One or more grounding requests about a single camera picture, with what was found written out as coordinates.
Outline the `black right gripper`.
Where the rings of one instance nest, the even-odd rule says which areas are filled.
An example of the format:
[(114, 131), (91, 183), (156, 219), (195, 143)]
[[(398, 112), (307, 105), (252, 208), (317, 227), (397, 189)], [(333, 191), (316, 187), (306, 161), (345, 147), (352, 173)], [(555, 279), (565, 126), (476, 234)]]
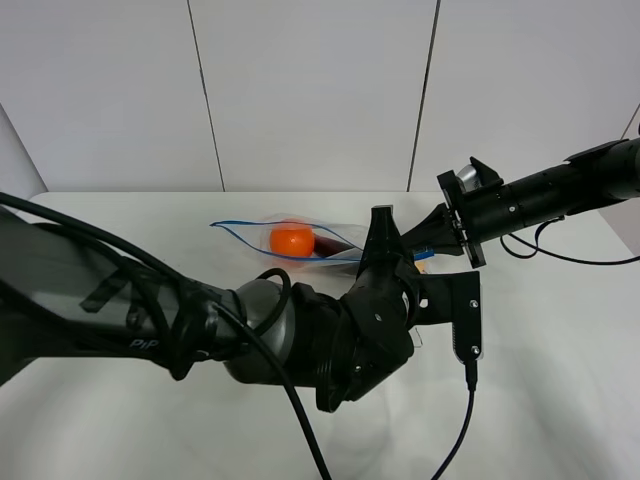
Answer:
[(465, 193), (455, 173), (450, 170), (438, 176), (446, 203), (434, 210), (401, 238), (414, 253), (430, 250), (435, 254), (467, 255), (472, 267), (486, 265), (483, 249), (471, 230)]

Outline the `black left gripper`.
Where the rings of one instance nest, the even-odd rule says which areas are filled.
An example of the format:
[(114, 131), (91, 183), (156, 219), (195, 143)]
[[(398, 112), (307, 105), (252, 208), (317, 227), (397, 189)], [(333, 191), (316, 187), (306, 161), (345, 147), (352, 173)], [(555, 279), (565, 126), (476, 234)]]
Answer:
[(331, 345), (331, 400), (358, 400), (414, 353), (419, 275), (393, 217), (392, 205), (371, 208), (356, 281), (339, 300), (346, 325)]

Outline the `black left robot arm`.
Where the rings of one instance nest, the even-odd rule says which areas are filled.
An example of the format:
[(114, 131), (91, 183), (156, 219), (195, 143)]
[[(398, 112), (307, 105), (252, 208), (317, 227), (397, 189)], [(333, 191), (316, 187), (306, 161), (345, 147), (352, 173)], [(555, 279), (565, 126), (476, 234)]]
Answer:
[(188, 278), (100, 228), (1, 198), (1, 378), (41, 358), (131, 358), (184, 379), (221, 362), (238, 382), (360, 399), (413, 355), (421, 274), (387, 208), (372, 212), (340, 298), (273, 268), (237, 289)]

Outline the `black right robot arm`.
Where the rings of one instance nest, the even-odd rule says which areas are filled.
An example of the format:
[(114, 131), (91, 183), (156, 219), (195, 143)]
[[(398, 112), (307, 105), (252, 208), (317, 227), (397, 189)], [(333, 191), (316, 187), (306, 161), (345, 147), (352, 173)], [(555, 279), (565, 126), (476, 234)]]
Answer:
[(474, 157), (437, 180), (445, 201), (404, 233), (403, 243), (414, 252), (465, 254), (479, 268), (487, 241), (637, 198), (639, 140), (607, 142), (511, 183)]

